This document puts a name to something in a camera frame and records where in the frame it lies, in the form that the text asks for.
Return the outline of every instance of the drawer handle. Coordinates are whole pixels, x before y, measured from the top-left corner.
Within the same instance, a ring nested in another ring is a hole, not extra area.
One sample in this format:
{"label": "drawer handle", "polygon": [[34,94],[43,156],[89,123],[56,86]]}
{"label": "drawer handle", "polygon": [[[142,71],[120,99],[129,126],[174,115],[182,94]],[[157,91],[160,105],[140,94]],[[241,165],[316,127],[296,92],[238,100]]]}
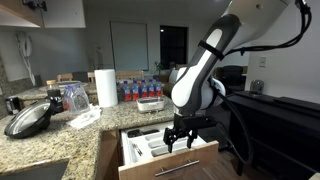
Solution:
{"label": "drawer handle", "polygon": [[183,169],[183,168],[198,164],[199,162],[200,162],[199,160],[197,160],[197,161],[188,160],[187,164],[184,164],[184,165],[176,167],[176,168],[172,168],[172,169],[168,169],[168,170],[164,170],[164,168],[161,168],[162,172],[159,172],[159,173],[155,174],[154,176],[155,177],[162,176],[162,175],[165,175],[165,174],[168,174],[168,173],[171,173],[171,172],[174,172],[174,171],[178,171],[180,169]]}

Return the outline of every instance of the doorway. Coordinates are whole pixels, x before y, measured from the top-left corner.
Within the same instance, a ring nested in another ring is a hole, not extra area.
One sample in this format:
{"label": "doorway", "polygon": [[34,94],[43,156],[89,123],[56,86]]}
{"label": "doorway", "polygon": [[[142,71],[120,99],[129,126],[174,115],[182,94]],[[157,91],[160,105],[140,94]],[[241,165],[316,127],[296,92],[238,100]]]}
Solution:
{"label": "doorway", "polygon": [[160,52],[163,69],[187,63],[188,28],[160,26]]}

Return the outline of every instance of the cabinet door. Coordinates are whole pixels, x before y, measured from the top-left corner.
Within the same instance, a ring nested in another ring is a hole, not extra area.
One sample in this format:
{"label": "cabinet door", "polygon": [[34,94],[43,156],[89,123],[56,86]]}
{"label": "cabinet door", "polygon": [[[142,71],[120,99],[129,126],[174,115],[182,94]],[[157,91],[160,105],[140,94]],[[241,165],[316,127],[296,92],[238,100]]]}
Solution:
{"label": "cabinet door", "polygon": [[82,0],[45,0],[48,11],[42,11],[46,28],[85,28]]}
{"label": "cabinet door", "polygon": [[173,152],[119,167],[120,180],[171,179],[207,167],[217,160],[218,142]]}
{"label": "cabinet door", "polygon": [[0,25],[43,27],[40,13],[32,11],[21,0],[0,1]]}

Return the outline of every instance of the drawer front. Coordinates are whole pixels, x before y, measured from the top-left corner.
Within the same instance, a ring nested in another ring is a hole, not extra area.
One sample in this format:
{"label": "drawer front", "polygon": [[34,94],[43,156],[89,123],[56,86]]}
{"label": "drawer front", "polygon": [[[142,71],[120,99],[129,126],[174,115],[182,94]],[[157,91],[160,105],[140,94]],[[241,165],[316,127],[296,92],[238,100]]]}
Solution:
{"label": "drawer front", "polygon": [[119,167],[120,180],[170,179],[201,169],[217,160],[218,142]]}

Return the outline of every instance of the white robotic arm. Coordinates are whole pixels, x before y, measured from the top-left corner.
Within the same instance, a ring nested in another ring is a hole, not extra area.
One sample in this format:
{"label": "white robotic arm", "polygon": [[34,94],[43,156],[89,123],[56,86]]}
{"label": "white robotic arm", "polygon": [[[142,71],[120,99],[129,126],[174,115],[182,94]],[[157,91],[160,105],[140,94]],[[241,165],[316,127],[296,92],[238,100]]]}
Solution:
{"label": "white robotic arm", "polygon": [[[164,135],[164,142],[168,145],[169,152],[178,138],[188,136],[187,146],[190,148],[198,129],[216,125],[211,117],[196,115],[198,110],[207,108],[212,101],[218,101],[217,89],[223,89],[219,81],[213,79],[214,82],[212,80],[210,82],[209,79],[215,63],[222,60],[224,55],[234,47],[262,36],[289,2],[290,0],[233,0],[230,2],[224,15],[211,26],[200,41],[187,68],[179,71],[180,76],[171,94],[175,105],[174,128],[166,129]],[[303,0],[298,2],[299,5],[305,5]],[[269,47],[266,50],[270,50],[274,46],[259,46],[257,49],[264,50],[263,47]]]}

